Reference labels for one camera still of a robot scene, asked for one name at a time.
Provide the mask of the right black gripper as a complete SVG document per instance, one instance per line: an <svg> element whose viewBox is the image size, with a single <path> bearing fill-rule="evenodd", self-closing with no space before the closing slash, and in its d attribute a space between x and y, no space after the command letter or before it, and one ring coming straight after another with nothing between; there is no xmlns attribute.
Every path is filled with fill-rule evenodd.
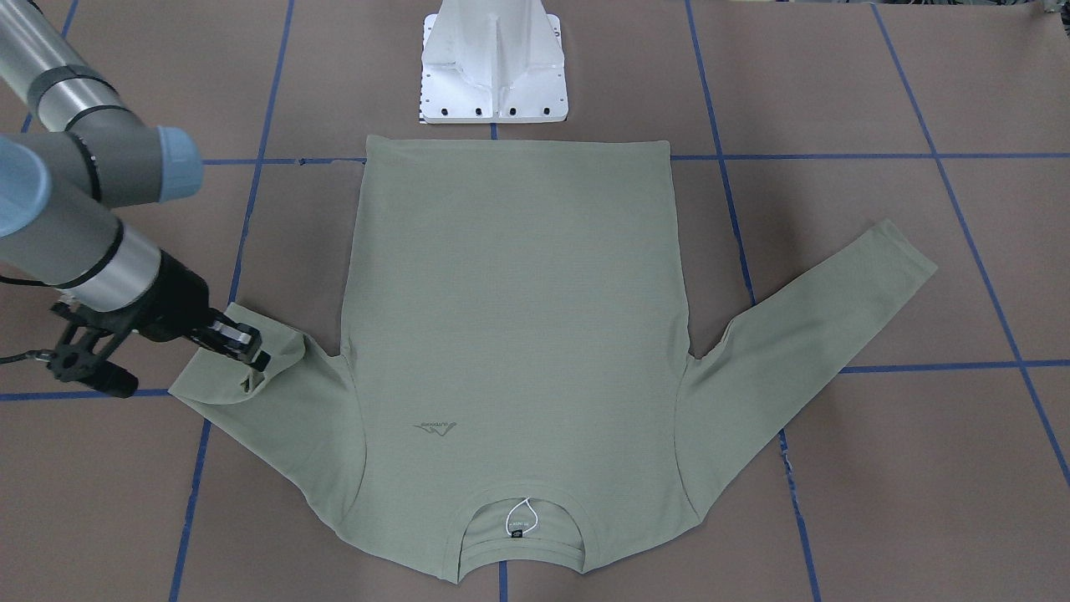
<svg viewBox="0 0 1070 602"><path fill-rule="evenodd" d="M261 333L212 309L209 296L204 278L163 252L154 282L131 306L129 330L156 343L188 339L263 373L271 355L262 349Z"/></svg>

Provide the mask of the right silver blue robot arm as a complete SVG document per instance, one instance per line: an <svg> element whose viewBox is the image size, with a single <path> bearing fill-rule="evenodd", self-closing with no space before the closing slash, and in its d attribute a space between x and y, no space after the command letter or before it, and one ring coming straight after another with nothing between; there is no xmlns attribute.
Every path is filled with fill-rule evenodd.
<svg viewBox="0 0 1070 602"><path fill-rule="evenodd" d="M192 137L146 125L32 1L3 3L3 81L43 126L3 137L3 262L64 296L65 331L43 354L54 377L123 376L110 356L131 333L265 370L260 333L212 308L203 278L114 214L199 192Z"/></svg>

